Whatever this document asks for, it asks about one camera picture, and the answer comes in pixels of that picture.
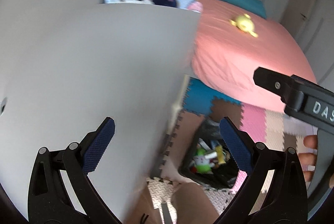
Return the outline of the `right hand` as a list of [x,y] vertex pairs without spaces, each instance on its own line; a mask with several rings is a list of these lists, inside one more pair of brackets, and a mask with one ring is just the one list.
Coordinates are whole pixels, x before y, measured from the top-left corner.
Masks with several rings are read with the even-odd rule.
[[[317,135],[309,135],[304,138],[304,146],[309,149],[318,148],[318,137]],[[314,153],[300,153],[298,155],[301,165],[315,166],[317,155]],[[313,171],[304,171],[305,182],[310,182],[314,176]]]

